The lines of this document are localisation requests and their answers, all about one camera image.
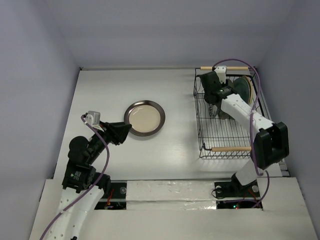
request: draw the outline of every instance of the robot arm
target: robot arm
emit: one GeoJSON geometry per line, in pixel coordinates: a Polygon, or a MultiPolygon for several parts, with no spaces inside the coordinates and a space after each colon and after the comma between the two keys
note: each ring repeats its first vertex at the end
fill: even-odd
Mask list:
{"type": "MultiPolygon", "coordinates": [[[[200,75],[204,89],[204,99],[208,104],[218,107],[233,117],[241,126],[250,132],[250,116],[252,108],[237,94],[237,91],[226,83],[227,66],[217,66],[215,70],[200,75]]],[[[289,154],[289,140],[287,126],[274,123],[258,112],[253,112],[253,146],[256,165],[259,173],[263,173],[271,164],[280,162],[289,154]]],[[[231,177],[231,182],[223,184],[224,192],[228,196],[239,193],[248,188],[257,179],[256,167],[252,160],[231,177]]]]}
{"type": "MultiPolygon", "coordinates": [[[[102,122],[99,112],[89,111],[82,117],[85,118],[84,123],[94,128],[107,144],[122,144],[132,127],[124,122],[102,122]]],[[[90,213],[102,196],[109,194],[111,190],[110,176],[101,176],[92,166],[105,149],[105,143],[97,134],[89,140],[84,136],[77,136],[71,140],[57,216],[43,233],[41,240],[46,233],[47,240],[79,240],[80,232],[89,220],[90,213]]]]}

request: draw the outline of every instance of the white table surface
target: white table surface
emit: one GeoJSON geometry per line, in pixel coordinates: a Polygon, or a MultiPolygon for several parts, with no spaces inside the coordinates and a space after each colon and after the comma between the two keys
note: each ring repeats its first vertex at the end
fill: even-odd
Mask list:
{"type": "MultiPolygon", "coordinates": [[[[210,194],[212,186],[206,184],[210,194]]],[[[266,185],[265,177],[258,179],[261,193],[266,185]]],[[[61,190],[60,181],[46,181],[29,240],[39,240],[55,216],[61,190]]],[[[295,178],[271,178],[262,205],[263,211],[94,210],[81,240],[317,240],[295,178]]]]}
{"type": "MultiPolygon", "coordinates": [[[[199,158],[194,74],[194,69],[80,71],[54,179],[64,177],[69,142],[79,135],[93,135],[81,115],[92,110],[101,113],[103,122],[122,122],[126,109],[139,100],[152,100],[163,107],[164,126],[153,136],[130,133],[124,144],[109,145],[106,173],[112,180],[229,178],[248,159],[199,158]]],[[[98,172],[106,155],[103,151],[93,164],[98,172]]],[[[278,164],[272,165],[269,173],[282,176],[278,164]]]]}

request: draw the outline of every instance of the black bracket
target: black bracket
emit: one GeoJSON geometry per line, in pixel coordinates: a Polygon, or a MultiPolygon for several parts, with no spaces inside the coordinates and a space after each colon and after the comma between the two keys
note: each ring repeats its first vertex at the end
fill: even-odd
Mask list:
{"type": "Polygon", "coordinates": [[[260,132],[255,136],[253,145],[257,166],[260,169],[265,170],[271,164],[280,162],[289,155],[287,126],[283,122],[279,122],[267,129],[260,129],[260,132]]]}
{"type": "MultiPolygon", "coordinates": [[[[127,193],[127,183],[126,182],[111,182],[110,190],[113,190],[112,197],[110,202],[117,201],[126,201],[126,193],[127,193]]],[[[102,199],[107,199],[110,196],[110,192],[105,192],[102,196],[102,199]]]]}
{"type": "MultiPolygon", "coordinates": [[[[107,144],[113,143],[114,145],[122,144],[132,127],[131,124],[124,122],[100,122],[100,126],[104,129],[104,131],[98,130],[100,136],[107,144]]],[[[63,189],[73,188],[76,189],[76,193],[88,189],[100,175],[96,173],[96,169],[91,164],[104,149],[104,143],[96,134],[91,137],[90,141],[84,136],[72,139],[69,144],[69,161],[62,181],[63,189]]],[[[105,193],[108,192],[110,177],[103,175],[98,184],[105,193]]]]}
{"type": "Polygon", "coordinates": [[[212,193],[217,199],[260,197],[257,181],[253,181],[241,188],[235,188],[235,184],[232,181],[217,181],[214,183],[212,193]]]}
{"type": "Polygon", "coordinates": [[[220,82],[215,71],[199,75],[199,78],[204,89],[204,100],[208,104],[219,105],[222,99],[226,99],[227,96],[236,93],[231,86],[220,82]]]}

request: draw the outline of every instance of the plate rim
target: plate rim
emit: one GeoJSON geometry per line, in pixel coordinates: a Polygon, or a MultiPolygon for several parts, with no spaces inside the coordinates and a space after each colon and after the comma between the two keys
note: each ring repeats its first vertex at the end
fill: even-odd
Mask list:
{"type": "Polygon", "coordinates": [[[158,127],[153,131],[140,132],[140,131],[135,130],[132,127],[130,132],[132,134],[136,135],[136,136],[147,137],[147,136],[151,136],[151,135],[157,133],[163,127],[163,125],[165,124],[165,121],[166,121],[166,114],[165,114],[164,109],[158,103],[156,103],[154,101],[151,101],[151,100],[140,100],[140,101],[134,102],[133,104],[131,104],[127,108],[127,110],[125,111],[124,116],[123,116],[124,122],[126,124],[130,124],[129,117],[130,117],[130,114],[133,111],[133,109],[135,109],[136,107],[139,107],[139,106],[143,106],[143,105],[152,106],[159,112],[159,114],[160,114],[160,123],[159,123],[158,127]]]}

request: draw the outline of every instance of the white panel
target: white panel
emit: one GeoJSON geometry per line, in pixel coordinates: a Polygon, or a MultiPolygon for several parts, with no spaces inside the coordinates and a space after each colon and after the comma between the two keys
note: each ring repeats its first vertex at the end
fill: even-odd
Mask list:
{"type": "MultiPolygon", "coordinates": [[[[267,187],[266,178],[258,178],[257,182],[262,195],[267,187]]],[[[270,188],[262,200],[262,205],[266,211],[307,211],[297,179],[294,177],[271,177],[270,188]]]]}
{"type": "MultiPolygon", "coordinates": [[[[296,208],[290,200],[299,197],[295,179],[278,178],[273,182],[267,210],[95,210],[84,229],[82,240],[317,240],[308,211],[296,208]],[[287,204],[285,210],[280,206],[287,204]]],[[[31,232],[39,240],[55,215],[61,184],[47,180],[31,232]]]]}
{"type": "Polygon", "coordinates": [[[216,201],[129,201],[126,203],[127,210],[215,210],[216,201]]]}
{"type": "Polygon", "coordinates": [[[46,0],[77,62],[92,66],[257,65],[293,0],[46,0]]]}
{"type": "MultiPolygon", "coordinates": [[[[69,142],[87,138],[92,131],[80,116],[89,110],[101,112],[101,121],[123,121],[126,109],[139,100],[160,104],[166,115],[162,129],[150,137],[129,134],[124,144],[110,145],[107,174],[112,180],[178,180],[230,178],[248,159],[201,159],[193,96],[194,70],[81,71],[54,174],[64,177],[69,142]]],[[[106,151],[94,162],[101,171],[106,151]]],[[[279,165],[271,176],[281,176],[279,165]]]]}
{"type": "Polygon", "coordinates": [[[127,201],[212,201],[213,181],[128,181],[127,201]]]}

